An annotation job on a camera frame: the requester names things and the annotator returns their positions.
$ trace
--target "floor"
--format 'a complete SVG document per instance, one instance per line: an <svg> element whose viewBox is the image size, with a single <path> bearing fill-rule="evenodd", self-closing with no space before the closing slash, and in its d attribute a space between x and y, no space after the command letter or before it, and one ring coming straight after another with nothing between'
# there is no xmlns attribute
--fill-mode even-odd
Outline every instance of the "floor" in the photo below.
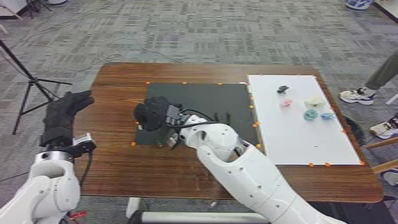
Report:
<svg viewBox="0 0 398 224"><path fill-rule="evenodd" d="M60 87L58 93L88 89L102 63L124 61L308 64L335 95L360 87L398 49L395 23L372 7L365 12L346 10L342 0L68 0L51 10L42 9L33 19L26 14L22 21L1 21L10 34L0 34L0 39L31 73L72 82L72 87ZM1 58L0 71L3 179L28 170L40 150L44 110L22 117L12 136L26 79ZM342 113L363 130L398 111L398 102L383 104L395 89L394 78L372 106L339 102ZM42 102L36 92L29 102L29 105ZM0 206L22 181L24 176L0 183ZM147 199L145 204L164 210L205 210L209 206L207 201L187 200ZM83 197L79 209L88 213L81 223L124 223L124 206L124 198ZM227 210L243 209L234 202L223 206ZM398 220L398 206L390 211Z"/></svg>

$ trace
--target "red object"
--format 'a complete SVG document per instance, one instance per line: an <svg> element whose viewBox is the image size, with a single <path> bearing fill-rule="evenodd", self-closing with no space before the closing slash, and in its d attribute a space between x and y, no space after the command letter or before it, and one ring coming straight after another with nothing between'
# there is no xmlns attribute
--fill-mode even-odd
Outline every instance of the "red object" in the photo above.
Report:
<svg viewBox="0 0 398 224"><path fill-rule="evenodd" d="M84 217L84 215L86 215L86 213L84 213L84 211L81 211L81 212L70 214L68 218L77 219L77 218Z"/></svg>

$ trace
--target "tripod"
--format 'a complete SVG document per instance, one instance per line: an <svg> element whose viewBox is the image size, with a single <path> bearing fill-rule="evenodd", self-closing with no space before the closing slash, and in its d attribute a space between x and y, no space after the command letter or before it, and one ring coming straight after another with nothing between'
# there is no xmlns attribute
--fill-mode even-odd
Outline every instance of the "tripod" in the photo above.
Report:
<svg viewBox="0 0 398 224"><path fill-rule="evenodd" d="M15 118L15 124L13 124L13 130L12 130L12 135L15 134L15 130L17 130L17 126L19 126L19 122L20 122L20 116L29 113L35 109L38 109L42 106L45 106L51 102L52 102L52 97L56 97L54 93L47 90L47 88L40 85L40 82L49 82L49 83L56 83L58 85L63 84L63 85L70 85L70 83L67 82L58 82L58 81L52 81L52 80L47 80L47 79L38 79L31 76L12 52L10 52L10 49L8 47L4 46L3 44L3 41L0 40L0 47L3 48L3 51L24 73L24 76L28 78L28 86L26 86L26 92L24 92L24 96L22 96L22 101L20 101L20 108L19 108L19 112L17 112L17 118ZM29 90L31 90L31 87L35 87L38 89L38 92L42 93L44 97L45 97L45 102L40 103L35 107L31 107L28 110L24 110L24 106L26 106L26 100L28 100L28 94L29 94Z"/></svg>

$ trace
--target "person's foot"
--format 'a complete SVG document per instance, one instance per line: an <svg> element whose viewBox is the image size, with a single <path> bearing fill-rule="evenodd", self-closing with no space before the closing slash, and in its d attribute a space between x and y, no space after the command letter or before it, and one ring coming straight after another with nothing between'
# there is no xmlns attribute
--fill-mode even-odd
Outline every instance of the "person's foot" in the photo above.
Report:
<svg viewBox="0 0 398 224"><path fill-rule="evenodd" d="M362 105L372 104L374 90L358 88L356 90L342 91L339 93L339 99L346 103L360 103Z"/></svg>
<svg viewBox="0 0 398 224"><path fill-rule="evenodd" d="M381 124L369 128L369 131L381 139L386 139L398 135L398 114L385 122L381 122Z"/></svg>

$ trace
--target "wooden table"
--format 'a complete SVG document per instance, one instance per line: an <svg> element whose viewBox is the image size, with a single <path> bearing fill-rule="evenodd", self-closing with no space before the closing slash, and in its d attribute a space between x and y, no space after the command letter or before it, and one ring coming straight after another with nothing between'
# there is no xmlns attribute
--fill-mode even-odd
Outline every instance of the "wooden table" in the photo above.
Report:
<svg viewBox="0 0 398 224"><path fill-rule="evenodd" d="M193 149L179 147L170 151L156 146L131 146L136 130L132 108L145 98L145 82L237 83L246 81L246 74L315 76L358 157L365 161L324 82L310 66L113 63L102 66L92 84L95 103L74 121L76 134L90 132L97 143L83 195L230 199ZM81 159L76 164L77 174L84 161ZM278 166L278 169L307 201L379 201L381 187L367 165Z"/></svg>

